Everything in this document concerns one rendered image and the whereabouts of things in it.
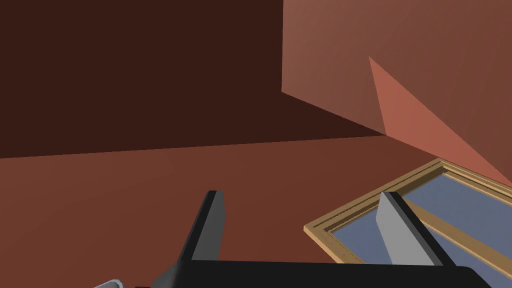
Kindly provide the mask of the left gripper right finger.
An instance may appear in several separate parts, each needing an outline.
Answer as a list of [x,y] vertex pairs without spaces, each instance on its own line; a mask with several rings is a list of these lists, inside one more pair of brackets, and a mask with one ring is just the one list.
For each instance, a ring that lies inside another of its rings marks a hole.
[[381,192],[376,223],[393,265],[455,265],[397,192]]

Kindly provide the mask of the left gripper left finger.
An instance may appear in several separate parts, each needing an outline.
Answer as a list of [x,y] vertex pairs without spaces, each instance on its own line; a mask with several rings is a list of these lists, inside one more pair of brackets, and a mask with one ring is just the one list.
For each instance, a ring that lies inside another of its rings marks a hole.
[[196,215],[178,261],[217,261],[225,229],[225,198],[221,190],[210,190]]

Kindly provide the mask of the wooden framed window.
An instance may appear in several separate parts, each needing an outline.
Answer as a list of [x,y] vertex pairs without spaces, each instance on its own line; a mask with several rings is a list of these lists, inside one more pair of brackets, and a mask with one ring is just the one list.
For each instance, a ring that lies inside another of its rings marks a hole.
[[[376,215],[397,192],[455,263],[392,264]],[[512,288],[512,187],[433,160],[306,224],[304,232],[344,267],[411,269],[404,288]]]

